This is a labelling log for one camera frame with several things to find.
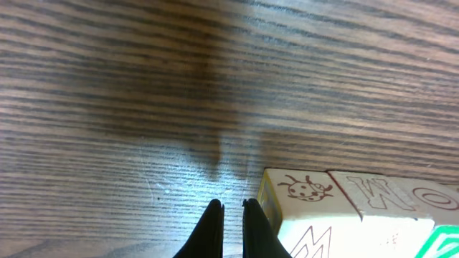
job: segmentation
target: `ladybug drawing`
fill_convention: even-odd
[[[319,183],[313,183],[309,176],[306,176],[306,182],[298,181],[289,175],[285,176],[292,179],[293,183],[278,183],[278,186],[288,186],[288,197],[297,198],[301,201],[320,201],[326,196],[332,196],[327,193],[333,188],[332,185],[325,187]]]

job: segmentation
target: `wood grain surface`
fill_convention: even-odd
[[[0,0],[0,257],[242,252],[264,167],[459,182],[457,0]]]

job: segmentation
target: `green block face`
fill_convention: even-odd
[[[448,258],[459,254],[459,226],[439,226],[416,258]]]

